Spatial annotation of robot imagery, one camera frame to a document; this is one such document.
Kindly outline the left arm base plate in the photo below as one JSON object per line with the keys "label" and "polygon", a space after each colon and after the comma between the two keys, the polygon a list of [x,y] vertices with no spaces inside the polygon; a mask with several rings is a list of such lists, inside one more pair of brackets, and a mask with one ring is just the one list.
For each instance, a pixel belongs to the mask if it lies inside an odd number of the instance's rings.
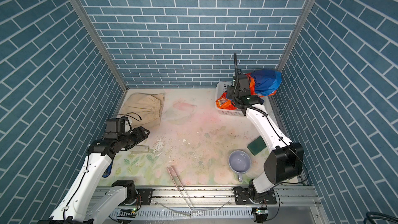
{"label": "left arm base plate", "polygon": [[151,205],[154,189],[152,188],[138,188],[136,189],[136,199],[131,204],[120,203],[119,206],[149,206]]}

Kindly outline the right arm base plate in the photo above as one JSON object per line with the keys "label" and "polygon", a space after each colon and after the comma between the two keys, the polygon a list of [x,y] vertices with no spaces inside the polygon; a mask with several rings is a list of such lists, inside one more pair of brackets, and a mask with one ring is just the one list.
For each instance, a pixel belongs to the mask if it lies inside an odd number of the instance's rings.
{"label": "right arm base plate", "polygon": [[236,205],[264,204],[273,205],[277,203],[274,190],[268,190],[263,193],[256,192],[254,186],[247,188],[238,186],[232,189]]}

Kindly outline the rainbow coloured shorts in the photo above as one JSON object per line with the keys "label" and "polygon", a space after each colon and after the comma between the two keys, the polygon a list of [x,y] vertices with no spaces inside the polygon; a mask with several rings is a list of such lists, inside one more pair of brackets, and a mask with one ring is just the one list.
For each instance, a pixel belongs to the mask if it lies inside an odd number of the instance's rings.
{"label": "rainbow coloured shorts", "polygon": [[[282,82],[281,72],[269,69],[262,69],[245,75],[248,75],[252,79],[252,85],[250,85],[251,92],[254,92],[259,97],[275,95]],[[228,100],[226,96],[227,93],[225,91],[223,95],[215,101],[217,107],[224,110],[237,110],[237,107],[233,106],[232,101]]]}

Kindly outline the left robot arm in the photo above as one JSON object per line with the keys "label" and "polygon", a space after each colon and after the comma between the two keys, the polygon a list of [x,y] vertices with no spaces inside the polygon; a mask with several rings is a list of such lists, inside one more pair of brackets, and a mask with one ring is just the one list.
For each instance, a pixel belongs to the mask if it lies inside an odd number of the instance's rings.
{"label": "left robot arm", "polygon": [[40,224],[102,224],[120,204],[138,209],[142,197],[135,188],[133,180],[116,180],[109,192],[93,207],[89,207],[91,198],[103,177],[111,167],[117,153],[128,151],[150,134],[142,126],[125,126],[130,122],[127,117],[106,120],[103,138],[93,141],[87,149],[87,155],[70,190],[57,208]]}

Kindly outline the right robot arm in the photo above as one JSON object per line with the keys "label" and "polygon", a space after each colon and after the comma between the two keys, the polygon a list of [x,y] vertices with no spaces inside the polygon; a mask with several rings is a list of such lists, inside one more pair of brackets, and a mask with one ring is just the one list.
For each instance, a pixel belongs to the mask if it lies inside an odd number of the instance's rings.
{"label": "right robot arm", "polygon": [[304,149],[301,144],[293,143],[270,119],[264,100],[251,93],[248,76],[235,73],[233,79],[227,98],[254,124],[269,151],[264,172],[251,183],[255,193],[262,194],[302,174]]}

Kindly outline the beige shorts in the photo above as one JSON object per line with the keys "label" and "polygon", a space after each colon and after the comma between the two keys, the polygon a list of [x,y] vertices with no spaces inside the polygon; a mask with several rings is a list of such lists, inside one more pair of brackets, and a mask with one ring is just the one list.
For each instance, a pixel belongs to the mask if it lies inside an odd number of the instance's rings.
{"label": "beige shorts", "polygon": [[164,94],[134,93],[123,104],[120,114],[126,115],[133,128],[149,131],[159,128],[164,107]]}

